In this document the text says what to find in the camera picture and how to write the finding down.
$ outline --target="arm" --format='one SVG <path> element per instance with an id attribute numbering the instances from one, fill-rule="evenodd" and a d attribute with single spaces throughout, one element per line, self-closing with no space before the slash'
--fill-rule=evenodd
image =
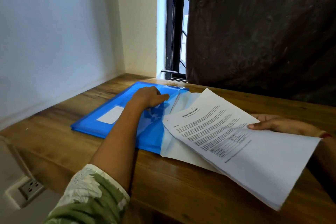
<path id="1" fill-rule="evenodd" d="M 130 200 L 137 127 L 142 112 L 169 98 L 156 87 L 139 89 L 99 146 L 90 164 L 74 175 L 45 223 L 119 223 Z"/>
<path id="2" fill-rule="evenodd" d="M 298 120 L 291 120 L 275 115 L 252 115 L 260 122 L 250 124 L 248 128 L 254 130 L 273 130 L 276 132 L 296 134 L 303 136 L 320 137 L 324 131 L 319 128 Z M 321 167 L 322 172 L 318 175 L 327 177 L 329 184 L 336 184 L 336 140 L 330 136 L 323 138 L 317 145 L 312 161 L 316 162 L 318 167 Z"/>

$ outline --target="floral sleeve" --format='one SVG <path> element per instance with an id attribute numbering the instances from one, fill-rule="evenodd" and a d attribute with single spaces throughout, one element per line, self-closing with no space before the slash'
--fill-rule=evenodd
<path id="1" fill-rule="evenodd" d="M 88 164 L 71 179 L 45 224 L 120 223 L 129 200 L 111 176 Z"/>

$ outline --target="brown curtain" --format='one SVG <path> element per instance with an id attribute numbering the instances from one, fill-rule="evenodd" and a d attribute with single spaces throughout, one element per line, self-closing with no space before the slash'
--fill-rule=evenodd
<path id="1" fill-rule="evenodd" d="M 336 0 L 190 0 L 190 83 L 336 106 Z"/>

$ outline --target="hand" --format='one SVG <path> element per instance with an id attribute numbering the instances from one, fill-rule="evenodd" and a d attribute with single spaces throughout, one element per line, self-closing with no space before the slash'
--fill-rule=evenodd
<path id="1" fill-rule="evenodd" d="M 252 114 L 252 116 L 261 122 L 249 124 L 249 129 L 269 129 L 276 132 L 303 136 L 318 136 L 321 132 L 319 128 L 299 120 L 291 120 L 277 115 Z"/>
<path id="2" fill-rule="evenodd" d="M 143 111 L 148 107 L 155 107 L 168 99 L 168 94 L 161 95 L 155 86 L 151 86 L 138 89 L 129 102 Z"/>

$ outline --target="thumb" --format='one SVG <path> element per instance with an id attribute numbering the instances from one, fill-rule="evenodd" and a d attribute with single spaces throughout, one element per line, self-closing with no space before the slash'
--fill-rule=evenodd
<path id="1" fill-rule="evenodd" d="M 155 98 L 153 98 L 151 106 L 157 106 L 158 104 L 161 104 L 163 101 L 166 101 L 169 99 L 169 94 L 162 94 L 162 95 L 156 95 Z"/>
<path id="2" fill-rule="evenodd" d="M 254 124 L 249 124 L 247 127 L 254 130 L 264 130 L 264 129 L 276 129 L 278 127 L 277 120 L 266 120 L 264 122 L 258 122 Z"/>

